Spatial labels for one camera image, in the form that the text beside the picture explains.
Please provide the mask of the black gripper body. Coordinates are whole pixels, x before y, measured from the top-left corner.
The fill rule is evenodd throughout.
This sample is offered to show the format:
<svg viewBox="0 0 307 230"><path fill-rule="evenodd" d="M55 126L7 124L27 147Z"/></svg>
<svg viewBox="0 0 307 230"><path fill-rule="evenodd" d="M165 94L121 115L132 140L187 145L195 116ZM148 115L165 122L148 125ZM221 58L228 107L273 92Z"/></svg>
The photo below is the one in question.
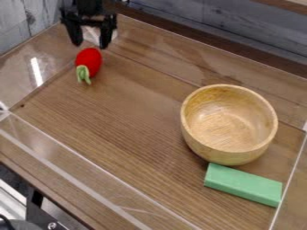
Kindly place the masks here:
<svg viewBox="0 0 307 230"><path fill-rule="evenodd" d="M117 28L117 15L103 6L103 0L72 0L60 6L60 21L69 30L81 26Z"/></svg>

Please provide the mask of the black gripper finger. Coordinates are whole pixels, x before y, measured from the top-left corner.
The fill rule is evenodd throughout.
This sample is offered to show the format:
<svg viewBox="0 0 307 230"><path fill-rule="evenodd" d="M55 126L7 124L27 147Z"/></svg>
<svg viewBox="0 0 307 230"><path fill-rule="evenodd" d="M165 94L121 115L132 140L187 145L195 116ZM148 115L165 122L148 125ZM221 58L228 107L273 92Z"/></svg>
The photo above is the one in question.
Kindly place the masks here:
<svg viewBox="0 0 307 230"><path fill-rule="evenodd" d="M83 30L80 25L73 21L65 21L65 28L72 43L79 47L83 43Z"/></svg>
<svg viewBox="0 0 307 230"><path fill-rule="evenodd" d="M112 26L100 27L100 49L107 49L112 41Z"/></svg>

